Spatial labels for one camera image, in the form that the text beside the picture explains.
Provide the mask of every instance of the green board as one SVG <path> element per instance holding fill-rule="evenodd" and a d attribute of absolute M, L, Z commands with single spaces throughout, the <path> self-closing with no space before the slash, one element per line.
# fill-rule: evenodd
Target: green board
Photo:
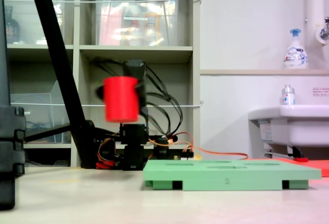
<path fill-rule="evenodd" d="M 321 170 L 276 160 L 149 160 L 143 175 L 154 190 L 282 190 L 308 189 Z"/>

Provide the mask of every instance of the storage box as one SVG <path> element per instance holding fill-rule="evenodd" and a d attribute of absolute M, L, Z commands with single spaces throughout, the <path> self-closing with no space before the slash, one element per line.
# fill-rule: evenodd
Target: storage box
<path fill-rule="evenodd" d="M 96 3 L 96 44 L 178 46 L 178 1 Z"/>
<path fill-rule="evenodd" d="M 30 133 L 69 123 L 57 81 L 50 93 L 11 94 L 10 99 L 12 106 L 24 109 L 27 136 Z M 40 139 L 35 143 L 71 143 L 70 132 Z"/>
<path fill-rule="evenodd" d="M 74 4 L 53 0 L 65 44 L 73 44 Z M 7 43 L 47 45 L 34 2 L 5 1 Z"/>

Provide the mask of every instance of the black metal pole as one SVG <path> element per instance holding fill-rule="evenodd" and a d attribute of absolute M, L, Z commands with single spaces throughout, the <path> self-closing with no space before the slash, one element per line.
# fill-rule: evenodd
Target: black metal pole
<path fill-rule="evenodd" d="M 10 106 L 4 0 L 0 0 L 0 106 Z"/>
<path fill-rule="evenodd" d="M 85 122 L 85 118 L 52 0 L 34 1 L 45 33 L 51 61 L 62 92 L 70 124 L 79 126 Z"/>
<path fill-rule="evenodd" d="M 52 0 L 34 0 L 48 44 L 63 101 L 70 121 L 70 130 L 84 168 L 96 166 L 95 129 L 85 120 L 77 87 L 66 54 Z"/>

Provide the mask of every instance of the black clamp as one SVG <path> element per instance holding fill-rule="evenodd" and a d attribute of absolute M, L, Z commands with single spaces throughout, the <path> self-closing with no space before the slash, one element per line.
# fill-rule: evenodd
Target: black clamp
<path fill-rule="evenodd" d="M 0 106 L 0 209 L 15 206 L 15 178 L 25 172 L 25 130 L 23 108 Z"/>
<path fill-rule="evenodd" d="M 166 137 L 161 137 L 157 139 L 157 143 L 168 145 L 168 139 Z M 159 160 L 166 160 L 169 157 L 169 146 L 160 146 L 154 145 L 153 148 L 153 156 L 155 156 Z"/>

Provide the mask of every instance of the soap dispenser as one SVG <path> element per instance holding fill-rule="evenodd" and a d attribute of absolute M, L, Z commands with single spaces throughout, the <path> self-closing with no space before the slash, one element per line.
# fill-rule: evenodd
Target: soap dispenser
<path fill-rule="evenodd" d="M 305 48 L 299 40 L 300 29 L 290 31 L 293 34 L 293 42 L 288 47 L 283 62 L 284 69 L 308 69 L 308 57 Z"/>

